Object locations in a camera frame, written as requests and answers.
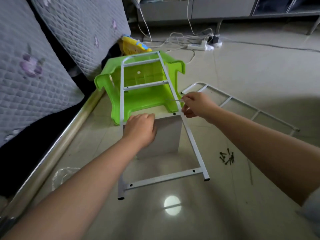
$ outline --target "yellow and blue toy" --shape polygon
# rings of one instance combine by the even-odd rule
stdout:
[[[128,35],[122,36],[122,49],[125,55],[134,55],[144,52],[150,52],[152,49],[141,43],[139,40],[135,40]]]

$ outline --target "cabinet drawer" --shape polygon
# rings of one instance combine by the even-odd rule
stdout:
[[[187,0],[167,0],[155,3],[140,3],[144,19],[148,21],[187,20]],[[143,22],[141,13],[138,12],[139,22]],[[189,2],[188,15],[191,19],[192,0]]]
[[[192,19],[250,16],[255,0],[193,0]]]

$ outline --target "gray quilted fabric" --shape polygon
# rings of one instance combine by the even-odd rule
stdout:
[[[130,35],[122,0],[31,0],[89,80],[122,35]]]
[[[58,60],[26,0],[0,5],[0,147],[84,95]]]

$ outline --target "hand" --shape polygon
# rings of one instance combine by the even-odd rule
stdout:
[[[155,114],[138,114],[130,116],[123,132],[123,139],[129,139],[142,149],[155,139],[157,129],[154,127]]]
[[[202,92],[189,92],[184,95],[182,99],[185,102],[182,112],[187,118],[199,116],[208,121],[210,120],[210,112],[212,109],[218,107]]]

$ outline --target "left arm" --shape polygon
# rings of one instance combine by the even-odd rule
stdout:
[[[26,214],[3,238],[80,239],[130,160],[155,137],[154,114],[131,116],[120,141]]]

